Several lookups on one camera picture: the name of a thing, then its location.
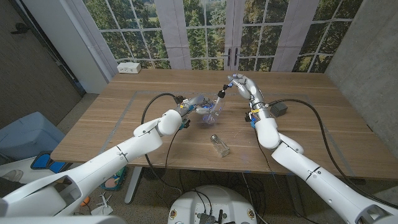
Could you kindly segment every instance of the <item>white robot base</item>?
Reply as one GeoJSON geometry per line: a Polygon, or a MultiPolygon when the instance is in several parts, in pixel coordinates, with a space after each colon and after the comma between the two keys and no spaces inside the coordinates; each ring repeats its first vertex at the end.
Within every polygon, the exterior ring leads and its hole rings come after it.
{"type": "Polygon", "coordinates": [[[196,191],[193,189],[178,198],[170,209],[167,223],[234,222],[257,223],[253,206],[242,195],[231,189],[218,185],[205,185],[197,187],[196,191]]]}

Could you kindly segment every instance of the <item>clear plastic bottle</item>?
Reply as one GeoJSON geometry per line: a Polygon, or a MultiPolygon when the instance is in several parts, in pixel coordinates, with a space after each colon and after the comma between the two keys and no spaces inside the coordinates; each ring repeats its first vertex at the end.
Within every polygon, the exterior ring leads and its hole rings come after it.
{"type": "Polygon", "coordinates": [[[225,99],[217,97],[215,100],[213,100],[213,103],[214,103],[214,106],[211,108],[210,114],[206,114],[203,116],[203,120],[207,124],[216,123],[218,116],[220,115],[221,111],[224,108],[225,99]]]}
{"type": "Polygon", "coordinates": [[[210,141],[213,143],[214,148],[222,157],[228,155],[229,147],[217,135],[212,135],[210,141]]]}

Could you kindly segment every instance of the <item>gray wall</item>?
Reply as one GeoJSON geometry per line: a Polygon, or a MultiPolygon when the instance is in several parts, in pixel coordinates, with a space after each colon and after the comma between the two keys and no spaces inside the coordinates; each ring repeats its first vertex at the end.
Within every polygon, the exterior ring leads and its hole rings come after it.
{"type": "Polygon", "coordinates": [[[101,93],[107,83],[60,0],[24,1],[51,43],[87,93],[101,93]]]}
{"type": "Polygon", "coordinates": [[[364,0],[325,73],[398,158],[398,1],[364,0]]]}

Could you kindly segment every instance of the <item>white power strip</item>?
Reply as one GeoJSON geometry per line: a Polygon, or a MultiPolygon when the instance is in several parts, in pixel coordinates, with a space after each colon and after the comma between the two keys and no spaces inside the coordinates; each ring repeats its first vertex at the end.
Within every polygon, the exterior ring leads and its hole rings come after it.
{"type": "Polygon", "coordinates": [[[118,65],[118,71],[120,73],[133,73],[137,74],[141,71],[141,65],[134,62],[124,62],[118,65]]]}

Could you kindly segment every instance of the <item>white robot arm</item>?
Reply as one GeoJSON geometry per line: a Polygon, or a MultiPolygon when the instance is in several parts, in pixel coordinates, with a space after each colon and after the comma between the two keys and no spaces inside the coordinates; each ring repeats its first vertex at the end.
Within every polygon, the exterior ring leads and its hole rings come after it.
{"type": "Polygon", "coordinates": [[[161,118],[140,125],[134,130],[134,137],[88,162],[36,180],[11,192],[2,199],[7,208],[0,211],[0,215],[34,217],[72,214],[95,188],[126,166],[129,161],[159,148],[162,145],[162,136],[175,133],[191,111],[207,103],[209,99],[202,95],[186,99],[174,110],[164,113],[161,118]],[[55,181],[65,177],[72,184],[61,191],[56,190],[53,186],[55,181]]]}
{"type": "Polygon", "coordinates": [[[228,77],[239,93],[250,102],[258,140],[282,166],[303,179],[347,224],[398,223],[398,210],[363,197],[340,179],[303,155],[303,148],[277,131],[257,85],[244,75],[228,77]]]}

